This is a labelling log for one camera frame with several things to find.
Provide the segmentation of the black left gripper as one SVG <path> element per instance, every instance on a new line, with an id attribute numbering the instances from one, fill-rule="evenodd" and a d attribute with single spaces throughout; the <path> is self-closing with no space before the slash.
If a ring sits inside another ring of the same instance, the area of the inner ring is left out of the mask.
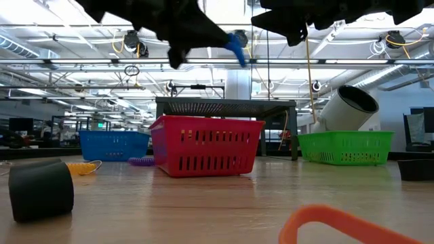
<path id="1" fill-rule="evenodd" d="M 132 23 L 134 30 L 146 28 L 160 41 L 168 41 L 170 66 L 177 69 L 186 62 L 189 47 L 176 43 L 181 24 L 189 24 L 191 47 L 224 47 L 230 38 L 202 13 L 197 0 L 117 0 L 111 13 Z"/>

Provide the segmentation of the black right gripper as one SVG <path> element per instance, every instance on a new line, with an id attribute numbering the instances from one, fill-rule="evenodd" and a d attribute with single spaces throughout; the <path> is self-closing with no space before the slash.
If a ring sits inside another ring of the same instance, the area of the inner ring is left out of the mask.
<path id="1" fill-rule="evenodd" d="M 266 12 L 252 17 L 252 24 L 284 36 L 289 46 L 305 41 L 310 25 L 323 30 L 336 21 L 390 11 L 387 0 L 260 0 L 260 5 Z"/>

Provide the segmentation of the blue coil wristband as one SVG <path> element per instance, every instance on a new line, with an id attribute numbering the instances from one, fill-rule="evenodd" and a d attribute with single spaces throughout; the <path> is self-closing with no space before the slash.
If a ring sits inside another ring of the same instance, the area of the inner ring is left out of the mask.
<path id="1" fill-rule="evenodd" d="M 246 63 L 245 63 L 241 41 L 233 33 L 228 33 L 227 37 L 229 41 L 224 45 L 224 48 L 229 51 L 232 51 L 235 54 L 240 66 L 244 68 L 246 66 Z"/>

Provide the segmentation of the purple coil wristband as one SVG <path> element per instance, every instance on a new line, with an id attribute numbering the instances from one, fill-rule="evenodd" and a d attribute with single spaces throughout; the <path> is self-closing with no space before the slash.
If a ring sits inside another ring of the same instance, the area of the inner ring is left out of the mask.
<path id="1" fill-rule="evenodd" d="M 155 165 L 155 159 L 152 157 L 131 157 L 127 162 L 137 167 L 151 167 Z"/>

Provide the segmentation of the yellow coil wristband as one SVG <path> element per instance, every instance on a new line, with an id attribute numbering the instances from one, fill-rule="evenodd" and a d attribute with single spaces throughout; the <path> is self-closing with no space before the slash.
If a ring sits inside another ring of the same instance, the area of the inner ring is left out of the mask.
<path id="1" fill-rule="evenodd" d="M 99 170 L 102 161 L 90 161 L 82 163 L 66 163 L 68 170 L 72 175 L 86 176 Z"/>

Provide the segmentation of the grey perforated metal riser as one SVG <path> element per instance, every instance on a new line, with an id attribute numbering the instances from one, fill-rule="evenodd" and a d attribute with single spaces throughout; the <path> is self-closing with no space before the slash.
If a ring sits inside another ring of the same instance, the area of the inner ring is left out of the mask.
<path id="1" fill-rule="evenodd" d="M 281 113 L 288 116 L 285 129 L 290 131 L 291 149 L 288 153 L 296 161 L 299 151 L 296 102 L 293 100 L 232 100 L 211 98 L 156 97 L 156 118 L 162 115 L 196 117 L 240 117 L 264 121 Z"/>

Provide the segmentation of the red plastic basket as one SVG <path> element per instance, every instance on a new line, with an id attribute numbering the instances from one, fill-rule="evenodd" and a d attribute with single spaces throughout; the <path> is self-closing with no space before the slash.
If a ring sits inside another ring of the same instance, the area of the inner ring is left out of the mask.
<path id="1" fill-rule="evenodd" d="M 248 174 L 264 124 L 161 116 L 149 127 L 155 165 L 174 178 Z"/>

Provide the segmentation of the green plastic basket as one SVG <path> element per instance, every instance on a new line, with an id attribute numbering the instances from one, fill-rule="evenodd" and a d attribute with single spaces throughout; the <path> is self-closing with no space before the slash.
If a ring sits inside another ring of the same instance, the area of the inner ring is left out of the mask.
<path id="1" fill-rule="evenodd" d="M 303 159 L 329 165 L 384 165 L 392 131 L 326 131 L 298 136 Z"/>

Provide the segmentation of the blue plastic basket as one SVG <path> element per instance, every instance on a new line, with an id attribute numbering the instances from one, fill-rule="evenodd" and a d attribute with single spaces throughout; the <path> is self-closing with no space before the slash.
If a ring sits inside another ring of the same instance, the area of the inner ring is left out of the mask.
<path id="1" fill-rule="evenodd" d="M 79 132 L 82 156 L 86 161 L 127 161 L 144 157 L 150 136 L 137 131 Z"/>

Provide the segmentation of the person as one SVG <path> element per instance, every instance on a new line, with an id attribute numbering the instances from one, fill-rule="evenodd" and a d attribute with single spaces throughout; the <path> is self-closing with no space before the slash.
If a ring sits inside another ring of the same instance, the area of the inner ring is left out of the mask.
<path id="1" fill-rule="evenodd" d="M 67 131 L 67 126 L 64 124 L 64 121 L 60 121 L 58 123 L 58 131 L 56 132 L 57 139 L 61 142 L 64 140 L 64 134 Z"/>

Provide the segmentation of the orange rubber band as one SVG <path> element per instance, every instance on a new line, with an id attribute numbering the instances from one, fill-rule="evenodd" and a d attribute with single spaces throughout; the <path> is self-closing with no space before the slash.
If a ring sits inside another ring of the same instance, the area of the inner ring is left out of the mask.
<path id="1" fill-rule="evenodd" d="M 364 244 L 423 244 L 398 232 L 327 205 L 306 205 L 291 214 L 279 232 L 279 244 L 297 244 L 298 229 L 309 222 L 328 225 Z"/>

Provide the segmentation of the black background monitor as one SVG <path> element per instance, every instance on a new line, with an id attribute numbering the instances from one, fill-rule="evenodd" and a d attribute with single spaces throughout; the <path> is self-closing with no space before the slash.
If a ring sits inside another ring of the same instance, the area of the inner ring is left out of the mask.
<path id="1" fill-rule="evenodd" d="M 32 118 L 9 118 L 9 130 L 33 131 L 34 119 Z"/>

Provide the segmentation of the small black cylinder block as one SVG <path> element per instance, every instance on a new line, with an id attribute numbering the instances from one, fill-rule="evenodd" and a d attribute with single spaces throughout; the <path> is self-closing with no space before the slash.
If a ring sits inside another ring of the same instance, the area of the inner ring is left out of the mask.
<path id="1" fill-rule="evenodd" d="M 18 223 L 69 214 L 73 210 L 71 173 L 60 159 L 11 167 L 8 186 L 13 218 Z"/>

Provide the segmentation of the black background gantry frame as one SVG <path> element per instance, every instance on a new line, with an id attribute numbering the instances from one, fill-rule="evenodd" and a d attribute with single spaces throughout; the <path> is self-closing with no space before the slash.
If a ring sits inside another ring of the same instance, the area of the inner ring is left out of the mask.
<path id="1" fill-rule="evenodd" d="M 177 97 L 179 96 L 185 89 L 191 89 L 191 90 L 206 90 L 211 89 L 219 98 L 225 99 L 225 87 L 224 86 L 217 86 L 217 85 L 202 85 L 202 84 L 194 84 L 194 85 L 173 85 L 170 88 L 170 96 L 171 97 Z M 219 94 L 216 90 L 221 89 L 222 93 Z"/>

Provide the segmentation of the long ceiling light rail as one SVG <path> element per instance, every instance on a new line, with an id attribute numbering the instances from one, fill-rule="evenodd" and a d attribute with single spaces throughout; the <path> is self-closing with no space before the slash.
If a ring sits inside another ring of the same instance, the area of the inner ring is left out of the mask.
<path id="1" fill-rule="evenodd" d="M 191 64 L 238 64 L 236 59 L 193 58 Z M 168 64 L 167 58 L 147 59 L 0 59 L 0 64 Z M 348 64 L 348 65 L 434 65 L 434 59 L 397 59 L 397 60 L 362 60 L 362 59 L 251 59 L 245 64 Z"/>

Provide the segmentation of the silver ventilation duct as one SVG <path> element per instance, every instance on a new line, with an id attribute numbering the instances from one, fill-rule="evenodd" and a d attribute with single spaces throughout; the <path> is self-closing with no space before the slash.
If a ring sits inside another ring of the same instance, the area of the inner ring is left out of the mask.
<path id="1" fill-rule="evenodd" d="M 50 49 L 25 45 L 14 37 L 0 33 L 0 48 L 13 52 L 23 58 L 57 59 L 60 56 Z"/>
<path id="2" fill-rule="evenodd" d="M 350 80 L 347 85 L 370 90 L 383 83 L 392 81 L 403 75 L 408 75 L 411 67 L 434 64 L 434 40 L 410 52 L 410 59 L 395 60 L 392 65 L 381 70 L 370 71 L 360 77 Z"/>

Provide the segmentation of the black background station frame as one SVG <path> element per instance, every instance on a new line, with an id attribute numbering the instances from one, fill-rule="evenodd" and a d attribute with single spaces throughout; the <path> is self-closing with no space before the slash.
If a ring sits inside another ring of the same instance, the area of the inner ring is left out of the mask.
<path id="1" fill-rule="evenodd" d="M 64 140 L 59 141 L 56 136 L 58 131 L 58 123 L 64 121 L 67 126 L 67 131 L 64 134 Z M 80 131 L 110 131 L 111 122 L 104 119 L 97 119 L 95 117 L 86 115 L 79 117 L 77 115 L 72 116 L 52 116 L 50 129 L 50 141 L 55 146 L 60 147 L 80 147 Z"/>

